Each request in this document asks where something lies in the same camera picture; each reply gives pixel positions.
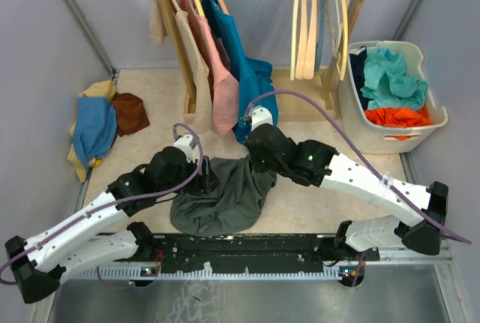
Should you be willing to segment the dark grey t-shirt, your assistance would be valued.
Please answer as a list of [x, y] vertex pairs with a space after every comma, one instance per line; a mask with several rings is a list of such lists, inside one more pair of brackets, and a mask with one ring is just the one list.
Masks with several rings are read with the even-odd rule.
[[170, 222], [182, 233], [202, 237], [227, 235], [250, 228], [260, 217], [277, 174], [255, 172], [250, 159], [211, 161], [218, 186], [207, 195], [180, 193], [170, 209]]

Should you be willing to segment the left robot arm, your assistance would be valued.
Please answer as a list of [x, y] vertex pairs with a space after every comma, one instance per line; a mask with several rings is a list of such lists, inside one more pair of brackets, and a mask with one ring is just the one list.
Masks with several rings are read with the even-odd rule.
[[208, 193], [218, 185], [209, 157], [189, 158], [166, 147], [151, 162], [120, 175], [82, 210], [30, 238], [14, 236], [5, 244], [9, 267], [22, 299], [37, 303], [76, 274], [116, 260], [148, 260], [156, 251], [155, 237], [143, 222], [106, 238], [95, 235], [181, 191]]

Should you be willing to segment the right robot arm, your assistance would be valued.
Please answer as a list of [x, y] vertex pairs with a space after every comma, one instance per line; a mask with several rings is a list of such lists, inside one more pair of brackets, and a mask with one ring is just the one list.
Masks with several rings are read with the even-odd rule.
[[439, 254], [449, 195], [445, 184], [378, 178], [335, 148], [315, 140], [296, 143], [270, 124], [255, 128], [245, 145], [256, 172], [275, 172], [302, 186], [348, 193], [387, 211], [384, 217], [340, 224], [334, 248], [342, 259], [399, 245], [427, 256]]

